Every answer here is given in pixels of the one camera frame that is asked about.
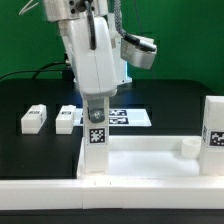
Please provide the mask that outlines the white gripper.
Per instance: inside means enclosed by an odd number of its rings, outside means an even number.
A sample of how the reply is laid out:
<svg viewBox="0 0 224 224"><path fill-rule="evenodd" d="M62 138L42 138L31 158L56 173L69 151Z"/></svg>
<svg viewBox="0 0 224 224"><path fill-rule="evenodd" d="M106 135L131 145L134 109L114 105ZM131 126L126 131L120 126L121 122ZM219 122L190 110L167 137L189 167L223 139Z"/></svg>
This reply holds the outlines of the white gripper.
<svg viewBox="0 0 224 224"><path fill-rule="evenodd" d="M80 94L87 101L92 123L105 120L104 100L116 94L116 72L110 34L104 18L95 17L96 49L90 48L87 18L58 23Z"/></svg>

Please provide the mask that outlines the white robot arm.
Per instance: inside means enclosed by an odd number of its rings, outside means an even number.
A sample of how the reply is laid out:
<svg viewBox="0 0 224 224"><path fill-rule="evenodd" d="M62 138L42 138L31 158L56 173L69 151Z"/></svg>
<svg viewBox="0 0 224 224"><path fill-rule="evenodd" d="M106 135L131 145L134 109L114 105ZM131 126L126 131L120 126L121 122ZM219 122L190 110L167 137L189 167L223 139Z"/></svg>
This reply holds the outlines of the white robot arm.
<svg viewBox="0 0 224 224"><path fill-rule="evenodd" d="M56 22L88 118L101 123L106 101L116 94L116 72L106 20L107 0L42 0L46 18Z"/></svg>

